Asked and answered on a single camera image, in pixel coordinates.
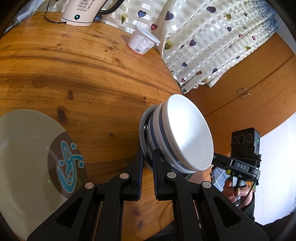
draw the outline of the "wooden table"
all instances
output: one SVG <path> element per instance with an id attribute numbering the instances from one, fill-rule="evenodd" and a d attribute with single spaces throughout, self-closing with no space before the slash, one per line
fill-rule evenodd
<path id="1" fill-rule="evenodd" d="M 103 23 L 51 24 L 42 15 L 0 40 L 0 116 L 33 109 L 52 117 L 77 143 L 90 180 L 106 182 L 135 159 L 144 110 L 180 89 L 155 49 L 142 56 L 127 47 L 129 34 Z M 192 180 L 209 180 L 209 172 Z M 172 220 L 171 202 L 155 200 L 145 168 L 141 200 L 124 204 L 122 240 L 145 240 Z"/>

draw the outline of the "wooden cabinet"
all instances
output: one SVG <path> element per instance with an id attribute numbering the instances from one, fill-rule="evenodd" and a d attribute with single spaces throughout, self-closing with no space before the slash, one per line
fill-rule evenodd
<path id="1" fill-rule="evenodd" d="M 233 131 L 254 127 L 263 136 L 296 111 L 296 56 L 247 94 L 206 117 L 215 152 L 231 151 Z"/>
<path id="2" fill-rule="evenodd" d="M 202 85 L 185 96 L 195 103 L 204 116 L 208 116 L 238 98 L 238 93 L 246 93 L 270 76 L 293 55 L 286 43 L 275 34 L 227 71 L 212 88 Z"/>

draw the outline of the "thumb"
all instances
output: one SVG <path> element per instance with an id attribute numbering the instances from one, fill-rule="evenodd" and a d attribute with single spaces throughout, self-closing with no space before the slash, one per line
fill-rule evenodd
<path id="1" fill-rule="evenodd" d="M 236 196 L 241 196 L 241 197 L 247 196 L 250 189 L 251 189 L 250 186 L 243 186 L 243 187 L 237 188 L 235 190 L 235 195 Z"/>

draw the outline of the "human hand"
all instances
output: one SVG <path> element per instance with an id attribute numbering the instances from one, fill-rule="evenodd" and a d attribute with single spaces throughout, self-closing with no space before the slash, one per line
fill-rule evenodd
<path id="1" fill-rule="evenodd" d="M 241 203 L 239 205 L 239 208 L 243 208 L 243 207 L 249 205 L 250 202 L 252 201 L 252 198 L 253 198 L 253 191 L 251 191 L 250 194 L 248 195 L 248 192 L 250 191 L 251 187 L 250 186 L 244 186 L 244 187 L 237 188 L 234 191 L 231 186 L 232 186 L 231 180 L 229 178 L 227 178 L 225 180 L 222 193 L 231 202 L 236 202 L 237 199 L 236 199 L 235 196 L 240 196 L 241 197 Z"/>

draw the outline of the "electric kettle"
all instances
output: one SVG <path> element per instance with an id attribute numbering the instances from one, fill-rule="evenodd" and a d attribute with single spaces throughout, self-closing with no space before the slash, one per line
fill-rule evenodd
<path id="1" fill-rule="evenodd" d="M 106 2 L 106 0 L 70 0 L 62 14 L 61 21 L 74 26 L 89 26 L 97 14 L 113 13 L 124 0 L 117 0 L 110 9 L 101 10 Z"/>

